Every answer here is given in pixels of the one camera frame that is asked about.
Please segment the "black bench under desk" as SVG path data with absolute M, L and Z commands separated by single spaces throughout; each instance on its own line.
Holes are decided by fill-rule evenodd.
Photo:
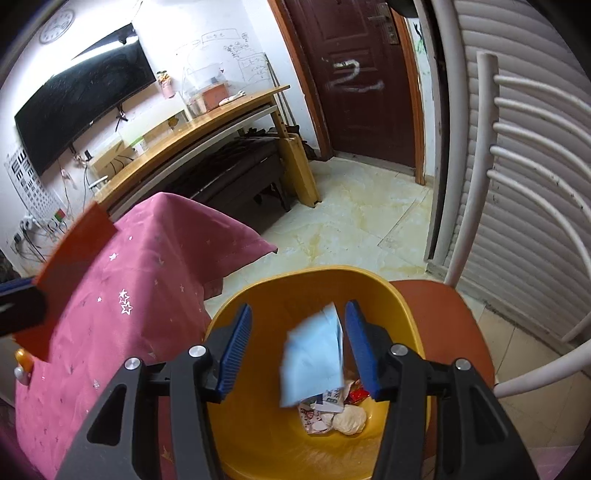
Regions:
M 157 190 L 204 204 L 262 233 L 293 206 L 286 173 L 279 140 L 238 137 L 189 161 Z

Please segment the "black wall television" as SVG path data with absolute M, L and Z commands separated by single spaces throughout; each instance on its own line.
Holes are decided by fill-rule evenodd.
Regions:
M 130 23 L 70 60 L 15 115 L 35 172 L 43 174 L 95 121 L 154 82 Z

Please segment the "wooden desk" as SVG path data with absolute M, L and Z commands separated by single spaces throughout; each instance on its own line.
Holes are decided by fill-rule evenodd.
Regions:
M 287 183 L 298 200 L 315 207 L 318 193 L 310 163 L 300 137 L 287 132 L 277 107 L 276 95 L 289 87 L 280 85 L 256 94 L 245 95 L 188 122 L 173 135 L 131 161 L 109 180 L 94 197 L 112 220 L 117 220 L 141 198 L 197 155 L 221 143 L 252 122 L 269 116 L 279 137 L 280 158 L 287 172 Z

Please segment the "dark red door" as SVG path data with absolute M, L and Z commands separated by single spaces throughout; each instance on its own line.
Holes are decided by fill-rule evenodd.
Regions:
M 373 158 L 425 182 L 413 44 L 397 1 L 273 1 L 322 158 Z

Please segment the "orange white mushroom toy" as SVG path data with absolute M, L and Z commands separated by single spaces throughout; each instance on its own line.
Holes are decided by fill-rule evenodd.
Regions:
M 15 352 L 15 359 L 17 366 L 14 368 L 14 376 L 20 384 L 28 386 L 34 368 L 34 358 L 28 351 L 19 348 Z

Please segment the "pink star tablecloth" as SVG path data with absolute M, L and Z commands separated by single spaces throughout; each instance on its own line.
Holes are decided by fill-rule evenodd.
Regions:
M 249 226 L 171 193 L 135 205 L 115 228 L 57 324 L 16 337 L 34 361 L 29 384 L 16 388 L 17 439 L 47 479 L 123 362 L 168 361 L 200 343 L 205 301 L 274 251 Z

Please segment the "light blue paper scrap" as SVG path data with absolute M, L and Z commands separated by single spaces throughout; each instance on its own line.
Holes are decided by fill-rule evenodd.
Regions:
M 280 406 L 296 406 L 345 386 L 342 325 L 335 304 L 287 333 L 280 364 Z

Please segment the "eye chart poster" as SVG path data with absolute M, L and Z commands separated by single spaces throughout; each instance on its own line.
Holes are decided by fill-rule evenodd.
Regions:
M 5 168 L 19 198 L 35 219 L 43 222 L 64 220 L 62 204 L 45 188 L 23 147 L 11 155 Z

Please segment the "pink bottle on wall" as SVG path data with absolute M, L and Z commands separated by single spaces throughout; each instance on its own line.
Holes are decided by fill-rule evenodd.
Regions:
M 160 86 L 161 92 L 165 98 L 172 98 L 175 95 L 173 80 L 166 71 L 158 71 L 156 79 Z

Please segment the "crumpled trash in bin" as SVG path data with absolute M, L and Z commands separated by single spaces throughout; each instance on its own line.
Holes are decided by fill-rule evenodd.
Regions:
M 298 404 L 297 412 L 308 435 L 325 435 L 335 431 L 355 436 L 367 426 L 368 414 L 361 404 L 369 397 L 359 379 L 346 380 L 342 388 L 304 400 Z

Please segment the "white louvered closet door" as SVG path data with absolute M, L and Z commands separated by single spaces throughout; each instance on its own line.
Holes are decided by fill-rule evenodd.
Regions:
M 443 275 L 468 203 L 478 135 L 478 67 L 494 55 L 501 130 L 474 245 L 460 282 L 471 295 L 565 353 L 590 335 L 590 279 L 550 204 L 590 238 L 590 79 L 567 41 L 531 1 L 436 1 L 449 94 L 443 212 L 429 270 Z

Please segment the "clear plastic storage box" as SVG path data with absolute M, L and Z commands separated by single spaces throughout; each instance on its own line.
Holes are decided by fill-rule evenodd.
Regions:
M 212 63 L 188 73 L 181 83 L 180 95 L 192 118 L 216 109 L 229 96 L 221 65 Z

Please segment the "white wall clock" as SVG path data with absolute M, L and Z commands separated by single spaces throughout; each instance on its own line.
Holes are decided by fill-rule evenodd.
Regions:
M 56 12 L 42 27 L 39 43 L 47 45 L 62 37 L 75 20 L 75 12 L 68 8 Z

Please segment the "orange seat white chair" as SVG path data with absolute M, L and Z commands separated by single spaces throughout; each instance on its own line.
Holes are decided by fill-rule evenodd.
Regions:
M 452 247 L 398 287 L 427 355 L 470 359 L 534 446 L 590 433 L 590 104 L 476 57 Z

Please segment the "yellow trash bin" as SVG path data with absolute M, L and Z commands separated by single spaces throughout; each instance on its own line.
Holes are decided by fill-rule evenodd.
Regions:
M 356 377 L 346 337 L 345 307 L 359 303 L 370 323 L 423 353 L 411 310 L 382 277 L 329 266 L 256 282 L 228 298 L 212 318 L 225 326 L 238 308 L 252 308 L 252 332 L 235 387 L 209 408 L 215 446 L 230 479 L 369 479 L 383 436 L 388 403 L 367 399 L 359 434 L 310 434 L 297 405 Z

